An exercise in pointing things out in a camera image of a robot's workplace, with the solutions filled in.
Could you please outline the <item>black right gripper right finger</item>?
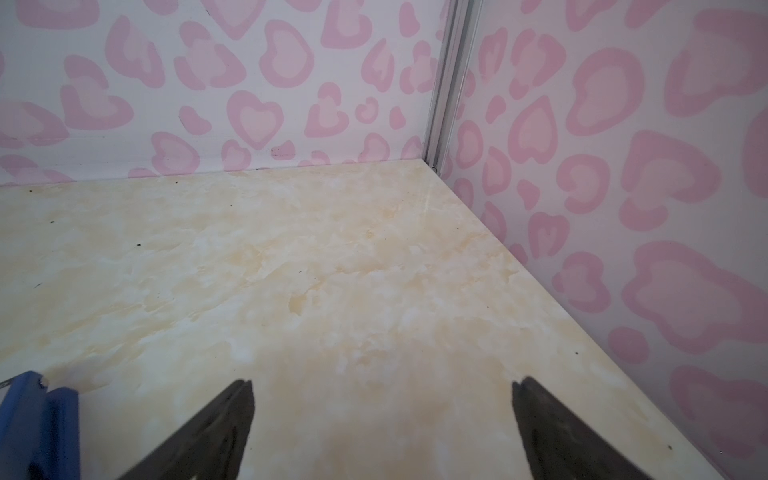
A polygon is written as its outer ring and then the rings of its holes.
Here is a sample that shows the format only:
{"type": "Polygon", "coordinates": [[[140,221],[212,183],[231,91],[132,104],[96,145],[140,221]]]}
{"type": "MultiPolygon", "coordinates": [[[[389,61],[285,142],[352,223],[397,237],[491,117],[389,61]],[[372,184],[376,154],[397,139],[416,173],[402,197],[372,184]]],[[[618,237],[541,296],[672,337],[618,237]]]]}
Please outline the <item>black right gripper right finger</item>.
{"type": "Polygon", "coordinates": [[[511,405],[534,479],[650,479],[536,379],[511,384],[511,405]]]}

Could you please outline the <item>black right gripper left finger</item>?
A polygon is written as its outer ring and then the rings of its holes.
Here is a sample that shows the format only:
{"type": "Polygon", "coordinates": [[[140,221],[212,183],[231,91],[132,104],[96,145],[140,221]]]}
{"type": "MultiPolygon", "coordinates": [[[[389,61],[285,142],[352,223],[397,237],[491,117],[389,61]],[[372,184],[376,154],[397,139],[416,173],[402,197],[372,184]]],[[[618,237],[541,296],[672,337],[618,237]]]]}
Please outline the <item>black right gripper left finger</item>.
{"type": "Polygon", "coordinates": [[[255,414],[252,383],[236,380],[124,479],[235,479],[255,414]]]}

